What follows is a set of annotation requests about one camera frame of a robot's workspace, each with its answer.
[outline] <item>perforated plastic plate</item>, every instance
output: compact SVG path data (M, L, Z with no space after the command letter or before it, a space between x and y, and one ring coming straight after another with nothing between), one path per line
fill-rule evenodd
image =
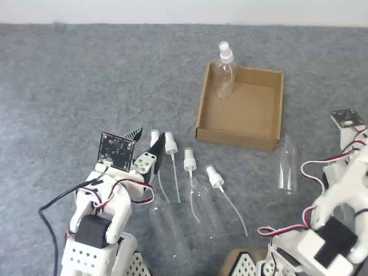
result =
M247 253L243 253L231 276L256 276L256 267Z
M126 276L151 276L150 271L143 262L142 255L135 252L132 256L132 261L125 272Z

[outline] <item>black cable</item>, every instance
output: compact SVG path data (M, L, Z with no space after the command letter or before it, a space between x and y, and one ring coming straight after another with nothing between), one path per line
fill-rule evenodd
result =
M55 233L51 227L51 224L48 222L47 218L45 217L45 215L43 214L43 211L48 209L51 205L53 205L56 201L58 201L59 199L65 197L66 195L72 193L73 191L75 190L78 190L80 188L83 188L85 186L88 186L89 184L92 184L92 183L96 183L96 184L100 184L103 182L103 180L99 180L99 178L102 176L102 174L98 177L98 178L94 178L90 181L86 181L86 182L83 182L81 184L78 184L76 185L75 187L73 188L70 188L68 190L66 190L64 193L61 193L59 194L57 197L55 197L54 199L50 200L49 203L45 204L44 206L42 206L40 209L39 209L39 216L41 217L41 219L43 220L43 222L46 224L50 234L51 234L51 237L52 237L52 242L53 242L53 253L54 253L54 263L53 263L53 275L54 276L58 276L58 262L59 262L59 252L58 252L58 242L56 240L56 236L55 236Z
M275 263L275 269L274 269L274 272L272 273L272 276L275 276L276 275L277 264L276 264L276 260L275 260L275 257L274 257L273 253L271 253L271 257L272 257L272 259L274 260L274 263Z
M367 258L360 263L360 265L356 268L356 270L354 271L354 274L352 276L358 276L359 272L361 271L361 269L364 266L364 263L366 262Z
M362 214L362 213L366 213L366 212L368 212L368 208L366 208L366 209L362 209L362 210L360 210L360 211L357 211L357 212L355 213L354 217L357 217L357 216L359 216L360 214Z

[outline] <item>circuit board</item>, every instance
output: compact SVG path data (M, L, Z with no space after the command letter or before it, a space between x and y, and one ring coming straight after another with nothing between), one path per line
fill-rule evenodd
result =
M334 111L331 113L331 117L341 128L364 125L362 117L354 109Z
M135 141L107 132L101 133L98 163L110 163L111 167L129 172L131 169Z

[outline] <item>open cardboard tray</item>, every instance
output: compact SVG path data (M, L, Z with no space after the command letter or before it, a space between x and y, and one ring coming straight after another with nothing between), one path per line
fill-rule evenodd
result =
M238 67L233 93L221 99L212 89L216 64L208 64L195 138L271 151L280 139L283 73Z

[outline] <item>transparent bottle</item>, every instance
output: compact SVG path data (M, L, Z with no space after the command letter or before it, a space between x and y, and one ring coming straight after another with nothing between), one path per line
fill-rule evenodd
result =
M223 225L208 189L199 184L196 177L183 184L196 242L206 243L223 235Z
M149 219L164 255L169 260L175 258L181 262L188 258L189 248L171 205L157 194L149 207Z
M296 154L291 135L282 136L278 146L278 189L287 194L297 192Z
M219 43L220 56L214 72L214 90L221 98L231 95L234 90L236 64L227 41Z

